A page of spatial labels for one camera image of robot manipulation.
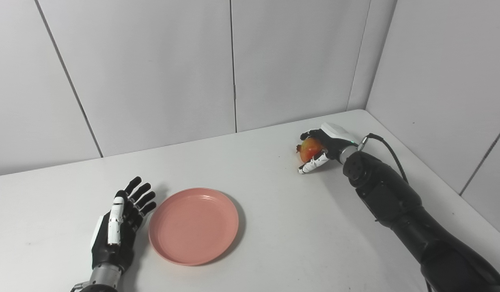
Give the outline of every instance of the robotic hand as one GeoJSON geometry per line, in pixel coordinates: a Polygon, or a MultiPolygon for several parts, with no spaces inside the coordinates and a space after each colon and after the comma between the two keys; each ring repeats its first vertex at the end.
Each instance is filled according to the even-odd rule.
{"type": "Polygon", "coordinates": [[[500,274],[483,257],[451,235],[424,209],[420,196],[408,184],[392,148],[382,137],[369,134],[356,144],[336,125],[303,133],[324,150],[299,168],[305,174],[329,159],[343,164],[343,174],[356,188],[376,220],[390,228],[421,264],[427,287],[436,292],[500,292],[500,274]],[[394,156],[403,178],[389,165],[362,151],[369,138],[380,140],[394,156]]]}
{"type": "Polygon", "coordinates": [[[319,140],[323,149],[310,161],[299,167],[300,174],[307,174],[330,159],[338,160],[343,164],[352,153],[356,152],[356,148],[358,147],[358,144],[355,142],[356,140],[343,127],[328,124],[327,122],[322,124],[320,129],[302,133],[300,140],[304,141],[310,137],[319,140]]]}
{"type": "Polygon", "coordinates": [[[116,193],[111,211],[97,222],[91,242],[92,274],[89,281],[76,284],[72,292],[116,292],[120,276],[133,263],[136,231],[144,217],[156,207],[149,202],[155,197],[149,183],[135,177],[125,190],[116,193]]]}

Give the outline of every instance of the tabletop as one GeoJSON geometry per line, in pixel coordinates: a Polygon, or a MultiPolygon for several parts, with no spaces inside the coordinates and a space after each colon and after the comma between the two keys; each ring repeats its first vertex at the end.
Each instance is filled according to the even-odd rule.
{"type": "MultiPolygon", "coordinates": [[[[239,211],[233,245],[203,266],[152,249],[146,222],[121,292],[426,291],[419,265],[330,161],[298,174],[295,146],[322,122],[372,132],[397,153],[427,211],[500,272],[500,233],[366,111],[356,110],[183,144],[0,176],[0,291],[69,291],[91,274],[97,218],[135,176],[161,203],[190,187],[228,195],[239,211]]],[[[364,149],[395,166],[377,141],[364,149]]]]}

